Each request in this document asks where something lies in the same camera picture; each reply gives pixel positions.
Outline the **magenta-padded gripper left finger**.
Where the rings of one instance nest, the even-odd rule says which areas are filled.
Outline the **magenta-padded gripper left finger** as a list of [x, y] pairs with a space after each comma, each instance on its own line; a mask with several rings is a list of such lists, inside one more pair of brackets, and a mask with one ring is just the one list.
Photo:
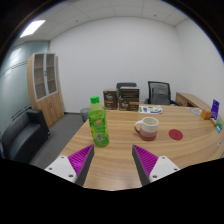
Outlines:
[[65, 180], [83, 186], [94, 156], [94, 146], [89, 145], [70, 156], [62, 155], [53, 161], [46, 171]]

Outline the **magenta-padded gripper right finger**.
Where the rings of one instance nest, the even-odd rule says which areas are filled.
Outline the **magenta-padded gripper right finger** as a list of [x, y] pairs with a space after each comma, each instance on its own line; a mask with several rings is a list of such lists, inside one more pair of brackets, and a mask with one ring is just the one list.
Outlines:
[[132, 146], [132, 156], [143, 186], [180, 170], [168, 157], [157, 157], [137, 145]]

